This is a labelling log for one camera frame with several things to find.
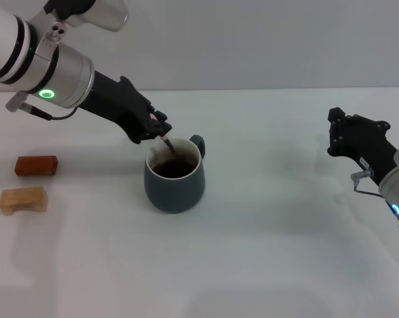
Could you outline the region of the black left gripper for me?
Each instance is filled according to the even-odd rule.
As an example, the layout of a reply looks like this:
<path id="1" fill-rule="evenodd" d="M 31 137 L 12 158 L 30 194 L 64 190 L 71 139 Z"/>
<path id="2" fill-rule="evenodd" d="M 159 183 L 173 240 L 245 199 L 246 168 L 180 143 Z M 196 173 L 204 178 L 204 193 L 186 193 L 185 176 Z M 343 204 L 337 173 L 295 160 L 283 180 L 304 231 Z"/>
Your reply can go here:
<path id="1" fill-rule="evenodd" d="M 96 71 L 91 90 L 79 107 L 115 123 L 135 144 L 165 136 L 172 129 L 167 115 L 153 110 L 150 101 L 124 76 L 114 81 Z"/>

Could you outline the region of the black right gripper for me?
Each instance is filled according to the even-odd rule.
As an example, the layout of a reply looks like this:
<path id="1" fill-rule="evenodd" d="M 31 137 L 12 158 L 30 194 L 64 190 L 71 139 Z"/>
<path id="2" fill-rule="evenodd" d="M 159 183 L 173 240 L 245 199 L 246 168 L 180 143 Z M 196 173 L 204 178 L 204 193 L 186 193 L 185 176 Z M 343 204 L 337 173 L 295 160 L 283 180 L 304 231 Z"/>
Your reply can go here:
<path id="1" fill-rule="evenodd" d="M 350 158 L 356 161 L 360 167 L 363 159 L 373 171 L 372 181 L 380 185 L 382 179 L 397 167 L 394 154 L 397 149 L 388 141 L 386 132 L 390 124 L 386 121 L 373 121 L 359 115 L 346 116 L 343 136 L 333 131 L 345 117 L 345 112 L 335 107 L 329 110 L 328 121 L 330 122 L 330 145 L 327 152 L 330 156 L 343 156 L 343 138 L 345 151 L 351 151 Z"/>

